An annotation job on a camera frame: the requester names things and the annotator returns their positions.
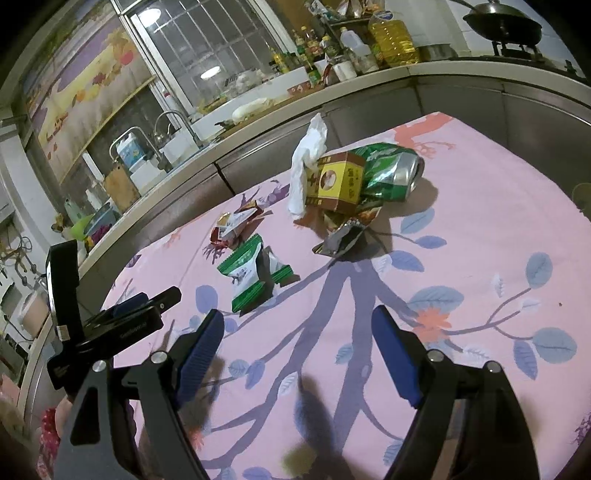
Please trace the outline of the crushed green soda can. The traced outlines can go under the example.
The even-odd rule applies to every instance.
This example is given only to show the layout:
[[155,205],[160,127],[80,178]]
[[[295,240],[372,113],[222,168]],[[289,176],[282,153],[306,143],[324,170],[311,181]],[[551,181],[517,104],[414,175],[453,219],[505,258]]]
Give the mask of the crushed green soda can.
[[385,202],[404,202],[416,189],[425,160],[398,144],[374,143],[353,150],[366,161],[361,196]]

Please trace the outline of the chrome sink faucet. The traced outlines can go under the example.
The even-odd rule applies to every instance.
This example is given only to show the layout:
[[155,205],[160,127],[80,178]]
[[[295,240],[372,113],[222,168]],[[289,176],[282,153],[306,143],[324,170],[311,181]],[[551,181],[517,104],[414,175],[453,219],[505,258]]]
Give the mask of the chrome sink faucet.
[[176,117],[181,123],[181,128],[178,128],[176,130],[172,130],[173,125],[170,124],[169,129],[167,130],[167,133],[163,136],[164,139],[170,140],[177,133],[181,132],[182,130],[185,130],[187,132],[187,134],[191,137],[193,143],[197,146],[198,149],[204,148],[204,143],[200,140],[200,138],[197,136],[197,133],[195,133],[195,131],[193,130],[193,128],[189,124],[187,117],[183,113],[181,113],[180,111],[174,110],[174,109],[165,110],[161,114],[159,114],[158,117],[156,118],[154,125],[153,125],[152,136],[155,138],[155,140],[157,142],[160,142],[159,135],[161,134],[161,132],[158,130],[159,122],[162,118],[167,118],[169,116]]

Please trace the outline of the yellow brown small carton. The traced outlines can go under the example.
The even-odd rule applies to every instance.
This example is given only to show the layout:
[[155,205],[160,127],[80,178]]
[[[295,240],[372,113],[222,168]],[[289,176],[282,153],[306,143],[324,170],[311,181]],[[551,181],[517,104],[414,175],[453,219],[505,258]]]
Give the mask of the yellow brown small carton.
[[366,160],[353,152],[322,157],[307,168],[305,203],[342,215],[353,215],[361,197]]

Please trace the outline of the white cup on counter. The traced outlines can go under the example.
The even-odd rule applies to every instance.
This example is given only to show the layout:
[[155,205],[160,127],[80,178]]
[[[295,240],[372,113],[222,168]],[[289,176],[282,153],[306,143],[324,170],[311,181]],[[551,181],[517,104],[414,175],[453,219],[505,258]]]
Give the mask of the white cup on counter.
[[332,66],[332,69],[334,69],[335,75],[337,75],[339,82],[349,81],[355,79],[356,76],[358,76],[355,66],[353,66],[353,63],[349,60],[335,63],[335,65]]

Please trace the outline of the white tissue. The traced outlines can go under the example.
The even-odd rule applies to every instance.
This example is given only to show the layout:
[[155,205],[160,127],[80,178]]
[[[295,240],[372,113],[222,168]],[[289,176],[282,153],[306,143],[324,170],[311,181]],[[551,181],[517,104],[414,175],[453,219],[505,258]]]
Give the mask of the white tissue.
[[295,147],[291,156],[290,191],[287,210],[291,219],[300,221],[305,216],[305,199],[308,190],[308,172],[318,172],[318,160],[327,152],[328,126],[322,114],[311,118],[307,133]]

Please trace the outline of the green white snack packet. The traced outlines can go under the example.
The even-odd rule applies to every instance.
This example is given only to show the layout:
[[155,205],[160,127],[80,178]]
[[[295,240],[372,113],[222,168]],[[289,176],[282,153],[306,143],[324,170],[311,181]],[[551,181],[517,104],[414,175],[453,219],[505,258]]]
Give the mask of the green white snack packet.
[[219,264],[217,271],[233,285],[231,312],[248,310],[259,301],[266,288],[294,277],[294,270],[283,263],[259,234],[253,234]]

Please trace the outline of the colourful wall poster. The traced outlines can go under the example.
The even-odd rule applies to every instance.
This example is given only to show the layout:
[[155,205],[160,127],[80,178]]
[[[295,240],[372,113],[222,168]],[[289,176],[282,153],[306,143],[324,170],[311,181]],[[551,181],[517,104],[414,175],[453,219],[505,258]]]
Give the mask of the colourful wall poster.
[[23,81],[28,115],[56,180],[151,81],[110,2],[85,1],[66,17]]

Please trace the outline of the steel wok with lid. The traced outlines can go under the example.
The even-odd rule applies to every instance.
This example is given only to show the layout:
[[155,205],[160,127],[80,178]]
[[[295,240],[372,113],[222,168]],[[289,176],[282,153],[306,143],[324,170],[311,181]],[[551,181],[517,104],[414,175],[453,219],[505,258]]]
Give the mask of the steel wok with lid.
[[455,0],[455,3],[469,10],[463,20],[489,41],[527,47],[535,47],[541,42],[542,26],[515,7],[500,1],[478,5],[464,0]]

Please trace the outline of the white plastic jug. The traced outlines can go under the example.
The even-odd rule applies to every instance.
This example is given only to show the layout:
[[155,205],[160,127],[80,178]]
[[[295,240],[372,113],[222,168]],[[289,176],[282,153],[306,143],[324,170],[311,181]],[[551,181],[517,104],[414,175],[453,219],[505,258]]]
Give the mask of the white plastic jug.
[[341,28],[339,41],[353,62],[356,72],[360,74],[373,73],[380,70],[377,59],[370,46],[363,42],[355,31],[346,27]]

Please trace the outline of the wooden cutting board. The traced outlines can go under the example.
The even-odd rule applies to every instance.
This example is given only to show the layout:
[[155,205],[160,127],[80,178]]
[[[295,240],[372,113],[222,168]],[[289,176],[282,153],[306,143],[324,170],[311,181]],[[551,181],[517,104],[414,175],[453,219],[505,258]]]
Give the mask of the wooden cutting board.
[[121,164],[116,164],[106,175],[103,187],[121,214],[140,198],[137,188]]

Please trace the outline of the kitchen window with grille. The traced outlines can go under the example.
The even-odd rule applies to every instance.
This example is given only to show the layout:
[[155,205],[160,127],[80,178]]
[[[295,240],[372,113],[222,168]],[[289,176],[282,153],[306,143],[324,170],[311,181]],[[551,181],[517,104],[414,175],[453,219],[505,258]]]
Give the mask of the kitchen window with grille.
[[148,64],[187,114],[211,103],[248,70],[269,74],[293,38],[267,1],[114,1]]

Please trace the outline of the gas stove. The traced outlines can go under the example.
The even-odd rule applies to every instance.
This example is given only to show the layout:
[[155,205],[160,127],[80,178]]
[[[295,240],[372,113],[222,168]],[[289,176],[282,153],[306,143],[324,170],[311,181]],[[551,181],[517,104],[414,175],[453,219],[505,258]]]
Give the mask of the gas stove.
[[519,59],[531,62],[542,62],[543,55],[536,46],[530,47],[523,44],[507,44],[499,41],[492,41],[495,56]]

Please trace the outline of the large cooking oil bottle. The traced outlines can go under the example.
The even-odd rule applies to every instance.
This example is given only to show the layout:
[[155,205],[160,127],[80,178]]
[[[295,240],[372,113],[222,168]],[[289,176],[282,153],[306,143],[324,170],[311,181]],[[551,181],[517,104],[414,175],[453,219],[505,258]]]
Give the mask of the large cooking oil bottle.
[[369,29],[390,67],[413,65],[421,58],[404,21],[390,10],[373,13]]

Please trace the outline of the blue label detergent bottle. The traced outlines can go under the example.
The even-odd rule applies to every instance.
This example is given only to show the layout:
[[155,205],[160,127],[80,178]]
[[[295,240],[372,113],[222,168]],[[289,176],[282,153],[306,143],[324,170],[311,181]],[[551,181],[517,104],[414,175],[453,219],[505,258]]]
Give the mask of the blue label detergent bottle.
[[146,151],[133,132],[127,133],[115,146],[123,164],[132,170],[134,165],[145,159]]

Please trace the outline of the silver foil wrapper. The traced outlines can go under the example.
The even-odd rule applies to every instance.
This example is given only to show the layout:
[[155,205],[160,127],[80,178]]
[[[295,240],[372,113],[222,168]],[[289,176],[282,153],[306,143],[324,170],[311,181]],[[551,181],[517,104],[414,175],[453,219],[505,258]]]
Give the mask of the silver foil wrapper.
[[337,230],[329,233],[320,244],[311,249],[315,254],[338,259],[356,245],[356,242],[367,230],[367,226],[359,219],[349,219]]

